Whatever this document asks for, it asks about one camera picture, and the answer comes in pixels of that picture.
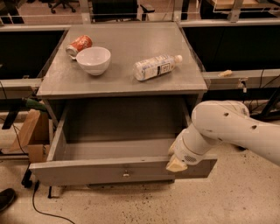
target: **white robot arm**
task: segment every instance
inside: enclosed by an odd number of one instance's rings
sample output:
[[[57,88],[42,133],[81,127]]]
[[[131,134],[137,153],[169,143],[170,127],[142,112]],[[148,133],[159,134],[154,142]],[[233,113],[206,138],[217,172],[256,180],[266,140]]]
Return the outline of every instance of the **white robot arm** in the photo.
[[[183,171],[196,165],[216,144],[239,145],[280,166],[280,126],[249,117],[238,101],[203,101],[192,112],[192,124],[171,146],[166,169]]]

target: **soda can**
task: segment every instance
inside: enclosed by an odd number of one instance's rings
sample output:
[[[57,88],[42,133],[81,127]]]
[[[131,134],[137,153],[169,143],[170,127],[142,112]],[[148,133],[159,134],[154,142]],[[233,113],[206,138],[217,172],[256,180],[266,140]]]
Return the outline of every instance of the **soda can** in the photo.
[[[73,41],[66,48],[66,53],[70,56],[71,59],[75,60],[76,55],[83,49],[89,48],[93,45],[93,41],[87,35],[82,35]]]

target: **bottle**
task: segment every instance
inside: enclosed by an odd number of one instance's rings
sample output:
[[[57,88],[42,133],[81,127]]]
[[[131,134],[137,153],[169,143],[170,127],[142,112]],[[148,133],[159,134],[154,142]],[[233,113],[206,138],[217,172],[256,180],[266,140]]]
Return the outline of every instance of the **bottle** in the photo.
[[[170,56],[168,54],[141,60],[134,64],[133,74],[138,81],[145,81],[172,71],[182,60],[181,55]]]

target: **white bowl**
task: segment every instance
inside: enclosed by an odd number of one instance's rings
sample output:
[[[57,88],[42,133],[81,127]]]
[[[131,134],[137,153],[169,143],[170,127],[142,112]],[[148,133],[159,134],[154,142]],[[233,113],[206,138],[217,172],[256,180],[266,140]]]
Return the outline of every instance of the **white bowl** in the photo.
[[[87,73],[100,75],[109,67],[111,52],[104,47],[93,46],[79,52],[76,60]]]

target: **black shoe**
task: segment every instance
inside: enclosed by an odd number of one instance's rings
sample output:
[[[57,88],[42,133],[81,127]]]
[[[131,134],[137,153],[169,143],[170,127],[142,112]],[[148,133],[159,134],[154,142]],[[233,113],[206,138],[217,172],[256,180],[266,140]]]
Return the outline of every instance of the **black shoe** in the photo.
[[[8,207],[11,202],[15,199],[16,193],[13,189],[8,188],[0,192],[0,212]]]

